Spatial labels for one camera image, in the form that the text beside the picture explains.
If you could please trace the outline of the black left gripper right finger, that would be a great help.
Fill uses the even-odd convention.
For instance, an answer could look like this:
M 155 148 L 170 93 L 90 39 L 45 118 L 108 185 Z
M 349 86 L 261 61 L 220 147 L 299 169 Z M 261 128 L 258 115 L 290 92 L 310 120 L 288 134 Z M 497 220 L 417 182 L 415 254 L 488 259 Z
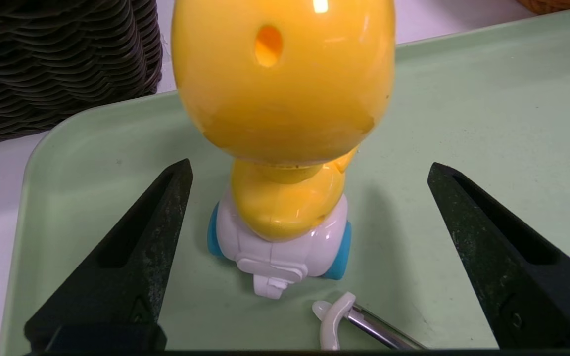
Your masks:
M 430 191 L 501 349 L 570 349 L 570 257 L 460 171 Z

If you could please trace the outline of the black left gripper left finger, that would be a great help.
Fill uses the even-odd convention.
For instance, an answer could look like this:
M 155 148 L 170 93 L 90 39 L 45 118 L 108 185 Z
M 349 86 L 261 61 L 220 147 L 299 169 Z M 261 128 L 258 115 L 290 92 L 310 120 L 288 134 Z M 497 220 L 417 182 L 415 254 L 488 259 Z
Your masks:
M 164 347 L 158 319 L 193 181 L 165 168 L 24 327 L 32 347 Z

